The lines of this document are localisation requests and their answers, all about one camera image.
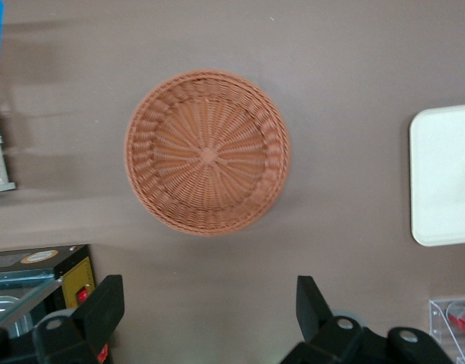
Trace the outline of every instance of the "plastic tray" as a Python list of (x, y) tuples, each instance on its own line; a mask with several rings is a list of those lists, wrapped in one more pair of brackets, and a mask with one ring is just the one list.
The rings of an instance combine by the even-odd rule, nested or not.
[(410, 127), (414, 239), (465, 243), (465, 105), (419, 113)]

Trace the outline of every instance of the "wicker basket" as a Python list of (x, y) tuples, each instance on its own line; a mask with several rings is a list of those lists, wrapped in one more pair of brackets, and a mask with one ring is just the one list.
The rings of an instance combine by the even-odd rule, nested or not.
[(272, 101), (234, 74), (180, 74), (138, 105), (125, 145), (142, 204), (169, 227), (231, 233), (272, 206), (290, 164), (286, 127)]

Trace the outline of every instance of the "brown basket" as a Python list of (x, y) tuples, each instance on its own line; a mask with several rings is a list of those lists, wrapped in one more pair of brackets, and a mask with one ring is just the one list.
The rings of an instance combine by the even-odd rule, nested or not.
[(231, 233), (272, 206), (284, 187), (290, 143), (278, 109), (234, 74), (180, 74), (138, 105), (126, 137), (138, 199), (169, 227)]

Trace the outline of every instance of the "red button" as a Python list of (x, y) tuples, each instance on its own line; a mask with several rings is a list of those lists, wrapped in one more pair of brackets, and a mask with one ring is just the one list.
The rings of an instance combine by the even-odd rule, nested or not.
[(87, 299), (88, 296), (89, 296), (89, 293), (87, 292), (87, 290), (85, 288), (83, 288), (77, 294), (77, 302), (82, 303), (83, 301), (85, 301)]

